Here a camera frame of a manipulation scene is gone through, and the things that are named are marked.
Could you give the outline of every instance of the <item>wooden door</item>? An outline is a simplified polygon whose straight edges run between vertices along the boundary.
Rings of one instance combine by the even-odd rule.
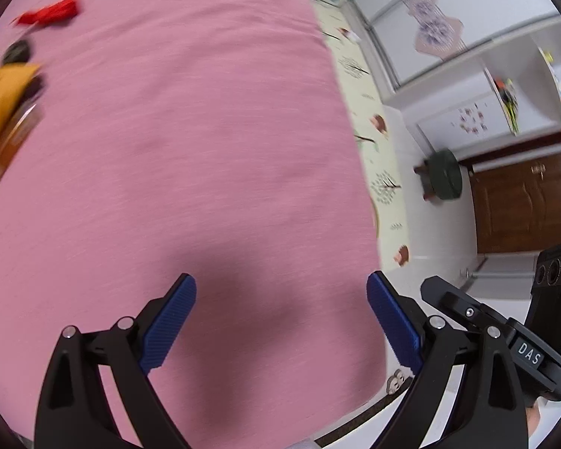
[[[479,172],[471,185],[478,253],[561,243],[561,154]]]

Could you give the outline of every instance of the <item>metal screw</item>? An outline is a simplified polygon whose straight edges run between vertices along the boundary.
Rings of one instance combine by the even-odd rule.
[[[134,322],[133,317],[121,317],[117,322],[117,327],[123,330],[131,329]]]
[[[501,331],[499,331],[499,328],[495,326],[489,326],[486,331],[490,337],[494,337],[495,339],[501,335]]]
[[[71,337],[75,336],[75,333],[77,332],[77,329],[75,326],[66,326],[63,330],[62,330],[62,335],[64,337],[66,337],[67,339],[70,339]]]
[[[445,321],[441,316],[439,315],[433,315],[430,318],[430,325],[436,329],[442,329],[444,326],[447,325],[447,321]]]

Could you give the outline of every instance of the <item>blue gripper pad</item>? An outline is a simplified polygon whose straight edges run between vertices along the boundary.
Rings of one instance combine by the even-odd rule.
[[[417,375],[423,365],[420,356],[422,343],[391,290],[394,291],[392,286],[389,289],[376,273],[368,277],[368,302],[389,340],[390,347],[395,351],[399,363],[410,367],[413,374]]]
[[[196,281],[191,275],[187,275],[145,332],[139,366],[146,375],[152,368],[162,366],[196,302],[196,295]]]

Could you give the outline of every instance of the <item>label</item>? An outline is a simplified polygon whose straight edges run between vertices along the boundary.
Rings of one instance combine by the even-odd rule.
[[[511,351],[516,358],[534,369],[537,369],[545,360],[542,351],[522,337],[516,339]]]

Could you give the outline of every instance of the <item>door handle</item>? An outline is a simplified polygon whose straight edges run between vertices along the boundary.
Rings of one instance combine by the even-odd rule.
[[[545,178],[544,176],[544,173],[546,172],[545,164],[533,165],[530,170],[534,175],[540,174],[540,180],[543,180]]]

